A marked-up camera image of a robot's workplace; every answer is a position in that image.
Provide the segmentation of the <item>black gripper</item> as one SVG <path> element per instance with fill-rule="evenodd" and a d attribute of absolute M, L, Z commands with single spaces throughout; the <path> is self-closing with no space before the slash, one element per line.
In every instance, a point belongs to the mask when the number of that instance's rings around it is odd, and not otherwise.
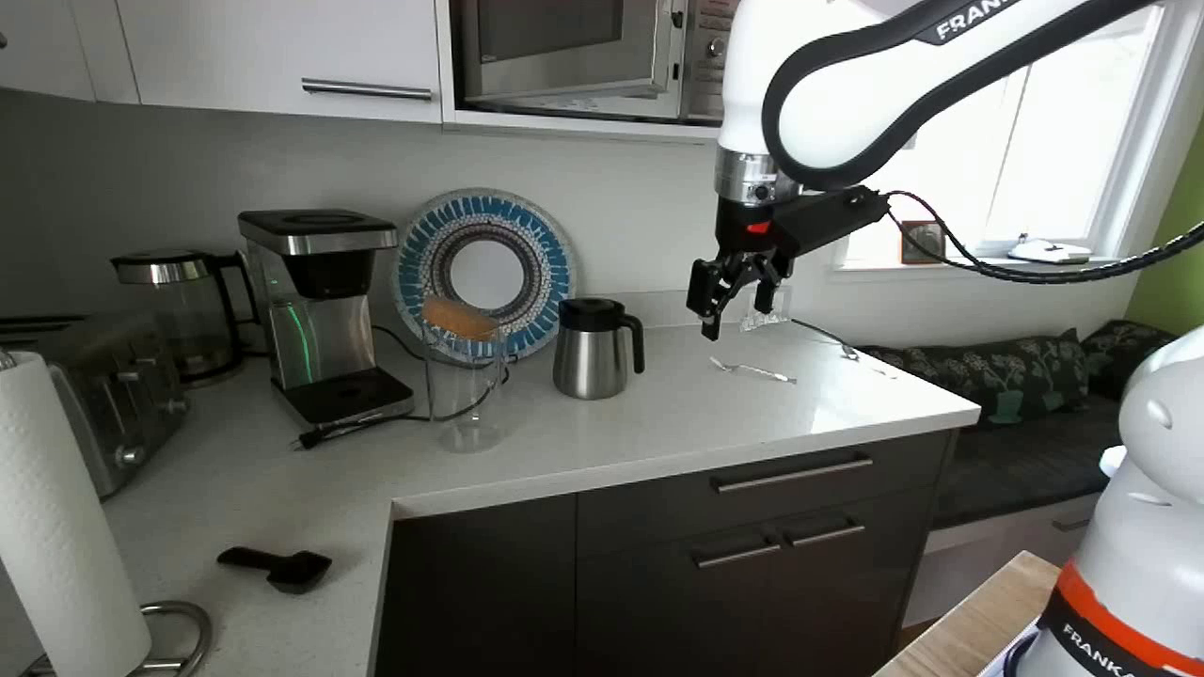
<path fill-rule="evenodd" d="M 792 260 L 815 252 L 889 213 L 889 201 L 864 184 L 792 196 L 772 208 L 739 208 L 722 201 L 714 260 L 694 260 L 688 271 L 683 304 L 698 320 L 704 339 L 717 339 L 722 307 L 739 287 L 753 291 L 753 307 L 774 307 L 777 284 L 792 275 Z"/>

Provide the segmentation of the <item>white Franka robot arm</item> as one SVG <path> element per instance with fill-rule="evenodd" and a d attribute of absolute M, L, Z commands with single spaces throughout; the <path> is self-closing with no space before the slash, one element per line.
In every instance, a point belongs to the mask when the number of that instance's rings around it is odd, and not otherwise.
<path fill-rule="evenodd" d="M 722 307 L 757 287 L 772 311 L 792 260 L 891 213 L 864 188 L 922 126 L 996 78 L 1156 0 L 739 0 L 722 70 L 712 260 L 683 307 L 717 339 Z"/>

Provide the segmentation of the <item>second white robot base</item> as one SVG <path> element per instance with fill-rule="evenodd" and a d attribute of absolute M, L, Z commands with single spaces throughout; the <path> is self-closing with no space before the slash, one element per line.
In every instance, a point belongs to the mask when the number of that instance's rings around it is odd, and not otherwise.
<path fill-rule="evenodd" d="M 1204 677 L 1204 326 L 1132 371 L 1117 431 L 1014 677 Z"/>

